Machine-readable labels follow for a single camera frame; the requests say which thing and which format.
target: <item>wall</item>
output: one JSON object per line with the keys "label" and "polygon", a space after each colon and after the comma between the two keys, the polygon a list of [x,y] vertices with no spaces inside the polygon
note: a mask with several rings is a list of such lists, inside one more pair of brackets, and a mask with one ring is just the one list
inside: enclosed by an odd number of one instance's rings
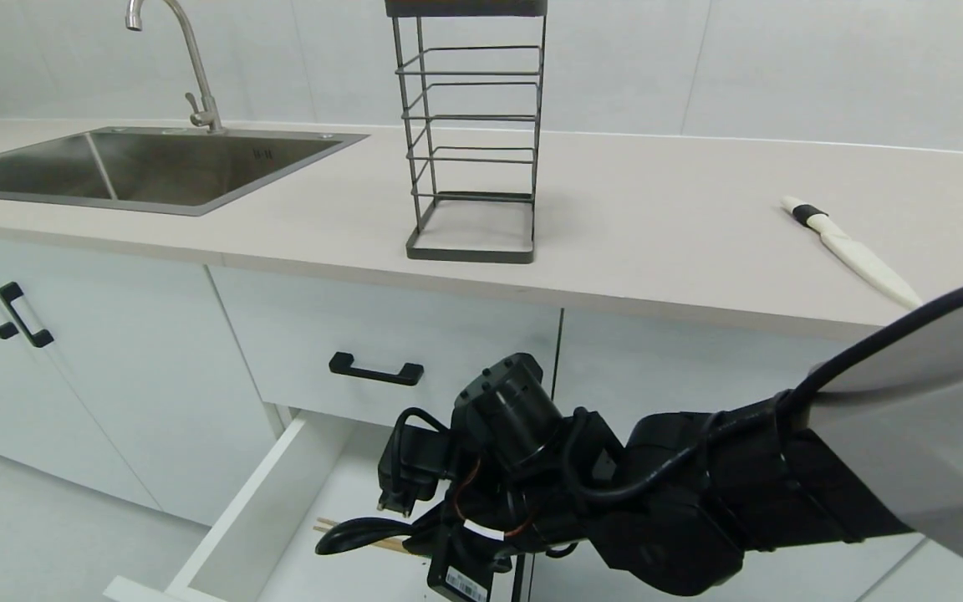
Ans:
{"label": "wall", "polygon": [[[394,123],[381,0],[183,0],[231,120]],[[0,115],[184,118],[150,1],[0,0]],[[551,0],[545,127],[963,150],[963,0]]]}

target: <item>white cabinet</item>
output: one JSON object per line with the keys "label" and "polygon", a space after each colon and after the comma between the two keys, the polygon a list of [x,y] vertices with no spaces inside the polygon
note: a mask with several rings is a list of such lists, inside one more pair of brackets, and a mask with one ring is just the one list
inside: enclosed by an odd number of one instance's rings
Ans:
{"label": "white cabinet", "polygon": [[276,441],[206,268],[0,240],[0,274],[161,510],[211,525]]}
{"label": "white cabinet", "polygon": [[845,348],[804,339],[567,309],[554,399],[584,406],[626,441],[643,416],[721,411],[769,399]]}
{"label": "white cabinet", "polygon": [[[0,286],[7,284],[0,273]],[[156,507],[84,404],[0,302],[0,455],[130,502]]]}
{"label": "white cabinet", "polygon": [[[555,403],[599,411],[626,441],[642,416],[719,411],[792,388],[844,344],[711,325],[567,309]],[[919,534],[746,554],[745,568],[707,590],[703,602],[853,602],[882,579]],[[588,545],[562,560],[539,558],[535,601],[679,599],[605,567]]]}
{"label": "white cabinet", "polygon": [[[211,274],[267,403],[387,426],[417,406],[446,422],[463,386],[517,351],[534,355],[543,383],[552,382],[558,308],[230,268]],[[350,374],[331,370],[338,352],[352,355]],[[409,365],[421,366],[417,381],[370,374]]]}

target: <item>barcode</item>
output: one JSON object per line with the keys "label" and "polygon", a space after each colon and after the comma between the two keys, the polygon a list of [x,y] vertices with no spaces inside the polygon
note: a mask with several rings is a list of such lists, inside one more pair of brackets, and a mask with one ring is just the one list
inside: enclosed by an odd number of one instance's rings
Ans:
{"label": "barcode", "polygon": [[474,602],[488,602],[489,590],[481,587],[474,579],[469,578],[454,567],[448,567],[448,573],[444,576],[444,583],[459,590],[460,594],[473,599]]}

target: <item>faucet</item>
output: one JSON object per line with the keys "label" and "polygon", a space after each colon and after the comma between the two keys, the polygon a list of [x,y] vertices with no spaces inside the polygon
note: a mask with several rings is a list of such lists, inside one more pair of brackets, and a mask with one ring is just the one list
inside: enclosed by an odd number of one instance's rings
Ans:
{"label": "faucet", "polygon": [[[184,43],[188,45],[188,57],[191,57],[191,68],[195,70],[196,80],[199,83],[199,99],[203,103],[203,110],[199,110],[196,96],[192,92],[184,94],[184,98],[191,104],[191,123],[198,127],[209,127],[211,134],[224,134],[222,116],[217,113],[217,103],[214,102],[214,94],[211,94],[211,85],[206,81],[206,71],[203,69],[202,58],[199,58],[199,47],[196,45],[195,31],[191,30],[191,22],[188,22],[184,8],[176,0],[165,0],[165,3],[169,4],[169,8],[176,15],[176,20],[181,22]],[[144,23],[140,20],[142,7],[144,7],[144,0],[129,0],[129,12],[125,13],[125,26],[129,30],[144,30]]]}

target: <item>floor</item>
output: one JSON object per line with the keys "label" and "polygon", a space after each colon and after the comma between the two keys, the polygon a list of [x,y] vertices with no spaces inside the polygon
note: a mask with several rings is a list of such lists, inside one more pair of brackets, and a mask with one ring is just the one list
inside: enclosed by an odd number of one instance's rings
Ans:
{"label": "floor", "polygon": [[97,602],[116,575],[161,589],[204,534],[0,457],[0,601]]}

